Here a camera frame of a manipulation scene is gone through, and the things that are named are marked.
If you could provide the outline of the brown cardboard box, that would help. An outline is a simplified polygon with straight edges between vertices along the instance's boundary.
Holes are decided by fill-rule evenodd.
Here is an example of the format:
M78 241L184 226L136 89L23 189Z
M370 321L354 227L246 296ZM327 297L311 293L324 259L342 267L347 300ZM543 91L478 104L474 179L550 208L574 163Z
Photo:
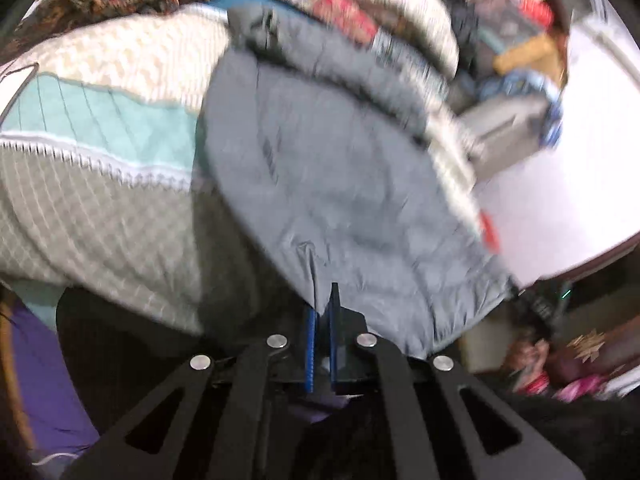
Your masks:
M560 88L566 84L565 56L547 34L530 38L498 54L492 61L492 68L499 75L505 75L517 68L529 68L546 75Z

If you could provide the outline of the cream teal quilted bedspread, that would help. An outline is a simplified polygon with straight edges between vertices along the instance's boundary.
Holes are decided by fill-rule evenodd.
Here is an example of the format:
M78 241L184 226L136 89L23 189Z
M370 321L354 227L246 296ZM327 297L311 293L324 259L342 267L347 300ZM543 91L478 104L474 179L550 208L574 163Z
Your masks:
M189 4L43 41L1 76L1 281L47 325L74 287L191 334L234 330L278 278L209 177L198 120L230 44Z

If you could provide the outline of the white knitted blanket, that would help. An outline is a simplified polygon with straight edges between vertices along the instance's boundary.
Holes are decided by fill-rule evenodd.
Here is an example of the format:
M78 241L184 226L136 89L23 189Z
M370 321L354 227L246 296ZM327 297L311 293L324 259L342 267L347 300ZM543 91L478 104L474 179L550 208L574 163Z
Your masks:
M374 53L414 89L423 102L422 133L452 212L471 232L487 234L472 159L484 146L447 103L461 53L452 18L442 0L282 0L340 30Z

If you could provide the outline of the grey puffer jacket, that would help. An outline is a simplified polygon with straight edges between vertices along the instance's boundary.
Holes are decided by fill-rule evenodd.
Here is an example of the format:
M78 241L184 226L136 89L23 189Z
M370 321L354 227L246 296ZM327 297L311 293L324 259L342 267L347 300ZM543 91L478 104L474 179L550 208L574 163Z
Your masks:
M510 297L508 271L451 209L420 96L340 32L285 10L228 12L202 153L244 232L307 304L337 287L415 358Z

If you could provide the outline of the blue white patterned cloth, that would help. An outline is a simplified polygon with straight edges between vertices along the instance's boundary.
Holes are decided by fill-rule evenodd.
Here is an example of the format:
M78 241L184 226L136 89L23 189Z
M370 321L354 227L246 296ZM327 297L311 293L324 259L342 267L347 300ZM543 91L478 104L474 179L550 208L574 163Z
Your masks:
M514 68L504 76L491 76L478 82L475 96L480 102L495 96L543 96L548 106L538 127L539 144L542 148L558 145L563 127L562 92L543 73L530 68Z

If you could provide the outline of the purple cloth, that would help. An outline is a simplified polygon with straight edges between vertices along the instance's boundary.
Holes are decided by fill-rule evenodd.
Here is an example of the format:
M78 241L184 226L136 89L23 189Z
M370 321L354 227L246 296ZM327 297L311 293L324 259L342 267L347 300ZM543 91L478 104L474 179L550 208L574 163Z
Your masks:
M68 463L98 440L65 365L58 336L17 301L6 314L17 417L37 462Z

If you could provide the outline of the grey plastic bin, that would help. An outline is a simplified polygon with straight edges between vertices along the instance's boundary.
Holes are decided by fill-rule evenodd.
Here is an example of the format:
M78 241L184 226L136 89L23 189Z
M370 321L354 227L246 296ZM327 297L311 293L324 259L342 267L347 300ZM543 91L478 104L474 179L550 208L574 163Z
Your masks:
M472 159L477 180L485 181L540 150L539 136L548 101L540 94L495 96L459 116L484 154Z

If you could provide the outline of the red small object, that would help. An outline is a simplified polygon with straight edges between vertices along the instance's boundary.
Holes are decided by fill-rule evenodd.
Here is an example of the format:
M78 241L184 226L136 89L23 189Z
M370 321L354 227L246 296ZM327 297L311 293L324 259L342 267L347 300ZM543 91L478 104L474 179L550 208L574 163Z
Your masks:
M483 240L486 247L494 254L498 254L500 252L498 235L494 225L491 222L491 218L488 216L488 214L486 214L485 211L480 212L480 223L482 224Z

